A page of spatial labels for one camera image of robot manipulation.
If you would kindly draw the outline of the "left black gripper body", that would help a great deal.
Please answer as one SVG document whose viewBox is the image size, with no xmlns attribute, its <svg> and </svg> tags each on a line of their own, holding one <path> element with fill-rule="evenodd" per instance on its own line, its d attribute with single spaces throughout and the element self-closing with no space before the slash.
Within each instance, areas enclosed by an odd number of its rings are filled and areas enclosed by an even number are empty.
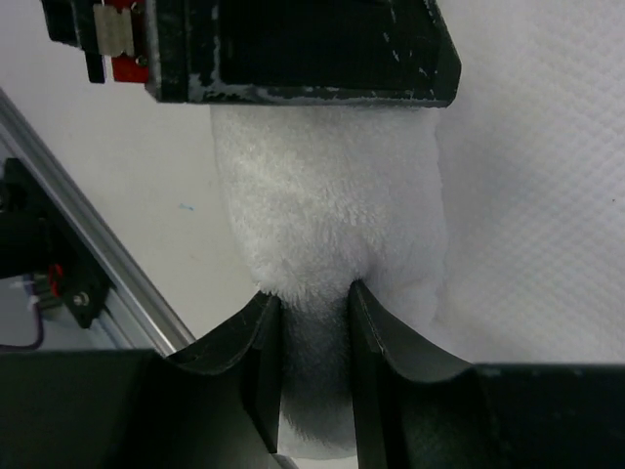
<svg viewBox="0 0 625 469">
<path fill-rule="evenodd" d="M 89 81 L 108 78 L 145 85 L 149 76 L 147 25 L 153 1 L 44 0 L 49 37 L 84 55 Z M 110 62 L 111 75 L 105 63 Z"/>
</svg>

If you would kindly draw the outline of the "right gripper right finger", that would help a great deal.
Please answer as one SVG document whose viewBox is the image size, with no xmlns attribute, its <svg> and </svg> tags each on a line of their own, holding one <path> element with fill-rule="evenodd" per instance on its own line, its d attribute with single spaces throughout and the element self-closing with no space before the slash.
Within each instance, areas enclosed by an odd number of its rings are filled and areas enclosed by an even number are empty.
<svg viewBox="0 0 625 469">
<path fill-rule="evenodd" d="M 349 292 L 362 468 L 620 468 L 620 364 L 470 363 Z"/>
</svg>

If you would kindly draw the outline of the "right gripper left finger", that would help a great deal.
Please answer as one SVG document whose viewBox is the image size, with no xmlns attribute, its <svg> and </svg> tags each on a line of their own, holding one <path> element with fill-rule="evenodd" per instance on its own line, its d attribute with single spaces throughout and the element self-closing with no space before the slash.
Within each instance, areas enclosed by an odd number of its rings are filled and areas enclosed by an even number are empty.
<svg viewBox="0 0 625 469">
<path fill-rule="evenodd" d="M 5 468 L 274 468 L 278 299 L 255 295 L 172 356 L 54 351 L 1 358 Z"/>
</svg>

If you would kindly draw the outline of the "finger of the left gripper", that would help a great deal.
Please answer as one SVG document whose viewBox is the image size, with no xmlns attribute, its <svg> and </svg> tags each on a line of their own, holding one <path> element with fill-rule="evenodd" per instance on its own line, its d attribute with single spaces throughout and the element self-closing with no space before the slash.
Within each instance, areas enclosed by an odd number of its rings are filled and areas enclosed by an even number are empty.
<svg viewBox="0 0 625 469">
<path fill-rule="evenodd" d="M 447 107 L 462 64 L 434 1 L 149 1 L 160 103 Z"/>
</svg>

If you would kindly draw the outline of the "white towel pile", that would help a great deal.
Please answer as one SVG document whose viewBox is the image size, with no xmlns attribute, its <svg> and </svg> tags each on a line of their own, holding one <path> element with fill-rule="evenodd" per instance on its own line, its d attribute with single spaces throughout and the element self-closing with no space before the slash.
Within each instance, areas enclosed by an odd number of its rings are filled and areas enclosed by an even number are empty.
<svg viewBox="0 0 625 469">
<path fill-rule="evenodd" d="M 347 297 L 477 362 L 624 358 L 624 5 L 444 1 L 446 109 L 214 107 L 256 286 L 285 317 L 278 449 L 355 453 Z"/>
</svg>

